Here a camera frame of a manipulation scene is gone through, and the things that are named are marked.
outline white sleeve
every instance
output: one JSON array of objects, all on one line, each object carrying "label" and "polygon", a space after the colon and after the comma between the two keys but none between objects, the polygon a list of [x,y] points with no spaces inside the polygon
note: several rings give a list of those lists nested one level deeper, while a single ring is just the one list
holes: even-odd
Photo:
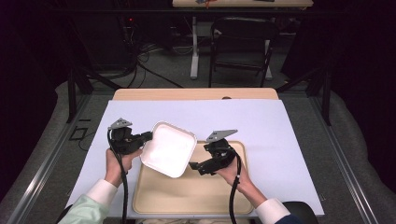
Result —
[{"label": "white sleeve", "polygon": [[278,199],[268,199],[256,208],[262,224],[274,224],[282,217],[290,215],[289,210]]},{"label": "white sleeve", "polygon": [[117,188],[105,181],[100,179],[96,184],[86,193],[88,197],[94,201],[101,203],[105,206],[110,206],[114,197],[116,196]]}]

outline beige tray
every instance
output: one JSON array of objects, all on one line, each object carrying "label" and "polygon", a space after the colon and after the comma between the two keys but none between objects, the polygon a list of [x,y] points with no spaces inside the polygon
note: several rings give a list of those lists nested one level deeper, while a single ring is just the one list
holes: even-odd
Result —
[{"label": "beige tray", "polygon": [[[198,142],[190,161],[210,159],[204,149],[205,142]],[[230,141],[244,164],[245,148],[240,142]],[[133,207],[140,214],[217,214],[229,213],[231,186],[219,175],[200,175],[187,166],[179,178],[171,178],[142,165],[134,192]],[[236,214],[248,214],[253,210],[250,202],[238,191],[233,200]]]}]

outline hand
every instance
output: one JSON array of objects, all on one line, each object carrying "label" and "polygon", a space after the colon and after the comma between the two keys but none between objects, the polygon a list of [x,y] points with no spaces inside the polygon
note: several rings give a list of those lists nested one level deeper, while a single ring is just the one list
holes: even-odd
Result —
[{"label": "hand", "polygon": [[[120,155],[122,160],[122,166],[124,168],[125,173],[128,173],[128,171],[132,168],[132,160],[135,157],[140,156],[142,152],[143,150],[139,148],[137,151],[129,155]],[[120,164],[117,161],[116,157],[114,156],[114,153],[110,149],[106,151],[105,181],[116,186],[116,188],[118,188],[122,183]]]},{"label": "hand", "polygon": [[[237,160],[236,157],[233,159],[230,165],[228,165],[225,168],[219,169],[215,172],[218,175],[221,175],[227,184],[233,185],[233,181],[235,180],[236,173],[237,173]],[[237,189],[241,191],[244,186],[247,185],[252,185],[253,183],[250,180],[250,177],[248,176],[248,171],[245,168],[245,165],[242,163],[241,167],[241,175],[239,177],[239,184],[237,186]]]},{"label": "hand", "polygon": [[[229,185],[233,185],[237,173],[237,161],[236,158],[233,162],[225,168],[216,171],[216,174],[221,175]],[[267,198],[262,194],[262,192],[256,188],[256,186],[251,181],[248,171],[245,165],[242,163],[241,175],[239,177],[239,184],[236,189],[241,192],[245,197],[257,208],[260,204],[265,202]]]}]

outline white foam container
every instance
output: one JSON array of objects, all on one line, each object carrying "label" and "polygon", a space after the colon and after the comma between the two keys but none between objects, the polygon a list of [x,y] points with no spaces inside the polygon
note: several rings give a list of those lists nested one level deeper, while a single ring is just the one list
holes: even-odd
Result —
[{"label": "white foam container", "polygon": [[165,121],[158,122],[152,134],[140,155],[143,164],[173,178],[183,175],[197,144],[195,134]]}]

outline desk leg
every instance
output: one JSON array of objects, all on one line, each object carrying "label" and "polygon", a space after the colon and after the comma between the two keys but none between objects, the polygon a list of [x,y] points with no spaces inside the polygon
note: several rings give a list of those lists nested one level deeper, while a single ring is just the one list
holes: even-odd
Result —
[{"label": "desk leg", "polygon": [[[265,40],[265,50],[268,50],[269,45],[270,45],[270,41]],[[265,80],[271,81],[272,79],[273,79],[273,77],[271,74],[271,69],[270,69],[270,66],[268,66],[267,74],[265,74]]]},{"label": "desk leg", "polygon": [[198,78],[198,41],[197,41],[197,19],[192,17],[192,61],[191,61],[191,79]]},{"label": "desk leg", "polygon": [[70,123],[77,114],[77,100],[76,100],[76,81],[73,74],[73,69],[67,76],[67,93],[69,98],[69,118],[66,123]]}]

